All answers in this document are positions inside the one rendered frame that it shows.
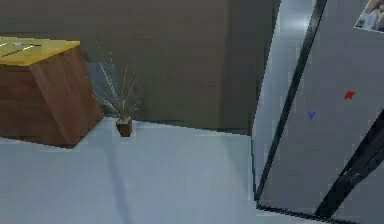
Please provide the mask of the grey fridge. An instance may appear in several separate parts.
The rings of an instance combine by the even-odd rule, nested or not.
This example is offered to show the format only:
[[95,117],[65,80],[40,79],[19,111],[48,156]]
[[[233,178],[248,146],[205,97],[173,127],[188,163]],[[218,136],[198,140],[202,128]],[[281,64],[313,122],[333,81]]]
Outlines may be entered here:
[[384,224],[384,160],[330,218],[315,214],[384,109],[384,33],[355,28],[367,2],[280,1],[252,133],[258,208]]

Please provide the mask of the spiky plant in brown pot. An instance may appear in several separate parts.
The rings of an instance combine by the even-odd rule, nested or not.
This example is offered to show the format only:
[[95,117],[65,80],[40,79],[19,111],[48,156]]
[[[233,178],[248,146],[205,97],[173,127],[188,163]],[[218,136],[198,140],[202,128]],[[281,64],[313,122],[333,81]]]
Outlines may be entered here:
[[116,118],[115,126],[121,137],[130,137],[133,132],[133,112],[138,109],[141,100],[135,96],[137,77],[126,65],[121,72],[114,64],[112,52],[105,52],[98,40],[96,46],[101,57],[107,56],[108,62],[96,62],[101,72],[101,80],[92,81],[96,101],[108,109]]

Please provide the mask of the brown cabinet with yellow top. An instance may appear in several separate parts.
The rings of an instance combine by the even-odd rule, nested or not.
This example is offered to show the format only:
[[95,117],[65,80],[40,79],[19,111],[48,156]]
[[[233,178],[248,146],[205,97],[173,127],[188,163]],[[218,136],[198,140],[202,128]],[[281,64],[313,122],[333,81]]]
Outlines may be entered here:
[[[0,137],[75,147],[103,119],[81,44],[0,36]],[[41,45],[10,56],[29,45]]]

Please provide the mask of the photo on fridge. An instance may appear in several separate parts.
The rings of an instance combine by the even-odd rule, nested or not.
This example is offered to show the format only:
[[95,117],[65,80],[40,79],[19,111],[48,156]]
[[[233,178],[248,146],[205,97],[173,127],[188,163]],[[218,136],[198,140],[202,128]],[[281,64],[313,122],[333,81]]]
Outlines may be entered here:
[[384,33],[384,0],[368,0],[355,28]]

